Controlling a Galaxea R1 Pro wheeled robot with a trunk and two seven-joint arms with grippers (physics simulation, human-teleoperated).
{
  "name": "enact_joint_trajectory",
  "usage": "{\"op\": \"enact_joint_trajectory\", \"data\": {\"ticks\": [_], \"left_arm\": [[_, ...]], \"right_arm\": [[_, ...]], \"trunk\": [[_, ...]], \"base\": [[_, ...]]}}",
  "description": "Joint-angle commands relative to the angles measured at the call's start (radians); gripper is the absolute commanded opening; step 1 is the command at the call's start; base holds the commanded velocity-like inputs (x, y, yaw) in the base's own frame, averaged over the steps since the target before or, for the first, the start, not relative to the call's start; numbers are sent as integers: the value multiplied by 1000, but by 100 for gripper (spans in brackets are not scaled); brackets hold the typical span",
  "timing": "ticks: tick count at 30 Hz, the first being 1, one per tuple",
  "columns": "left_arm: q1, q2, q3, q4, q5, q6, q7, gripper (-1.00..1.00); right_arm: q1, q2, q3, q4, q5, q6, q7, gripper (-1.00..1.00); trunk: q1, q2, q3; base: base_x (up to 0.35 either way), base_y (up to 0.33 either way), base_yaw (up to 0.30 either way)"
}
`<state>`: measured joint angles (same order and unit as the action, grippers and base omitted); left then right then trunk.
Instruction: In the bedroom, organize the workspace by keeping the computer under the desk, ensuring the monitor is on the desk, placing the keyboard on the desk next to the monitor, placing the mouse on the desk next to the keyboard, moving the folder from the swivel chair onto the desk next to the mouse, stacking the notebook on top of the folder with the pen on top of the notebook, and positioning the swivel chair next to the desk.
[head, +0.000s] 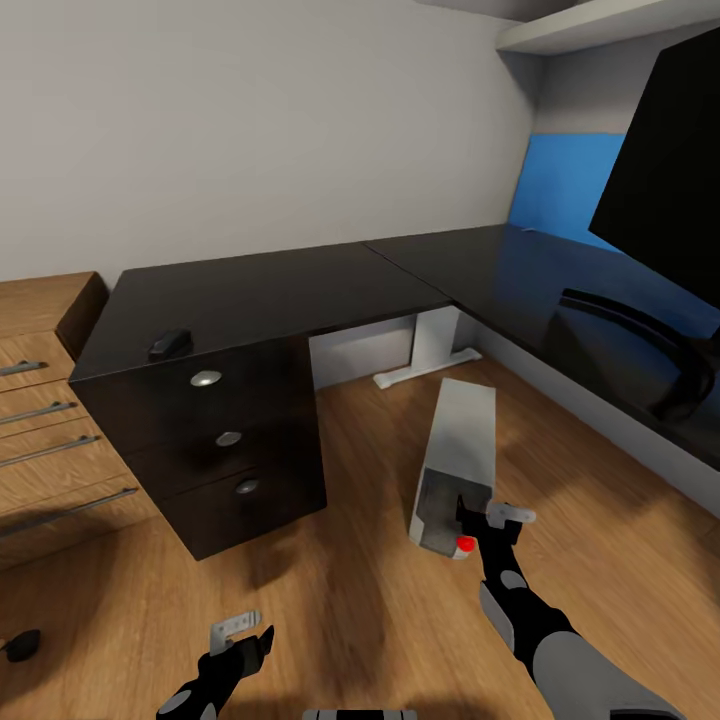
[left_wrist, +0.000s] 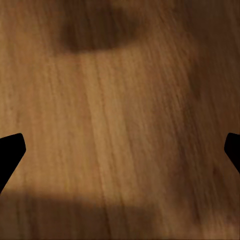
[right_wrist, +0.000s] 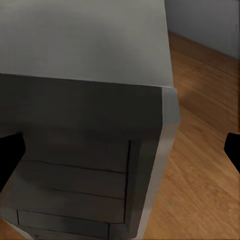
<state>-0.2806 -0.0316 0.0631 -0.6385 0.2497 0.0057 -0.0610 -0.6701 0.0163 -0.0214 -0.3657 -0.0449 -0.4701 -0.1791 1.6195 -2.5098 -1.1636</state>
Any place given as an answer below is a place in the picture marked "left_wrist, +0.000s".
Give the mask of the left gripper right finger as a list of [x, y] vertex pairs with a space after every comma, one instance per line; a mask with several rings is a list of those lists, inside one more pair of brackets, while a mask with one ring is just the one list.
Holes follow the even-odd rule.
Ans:
[[240, 173], [240, 135], [231, 132], [228, 133], [224, 151]]

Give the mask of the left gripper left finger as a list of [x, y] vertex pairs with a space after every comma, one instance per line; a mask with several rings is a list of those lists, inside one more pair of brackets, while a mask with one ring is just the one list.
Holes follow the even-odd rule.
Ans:
[[26, 152], [21, 133], [0, 138], [0, 193]]

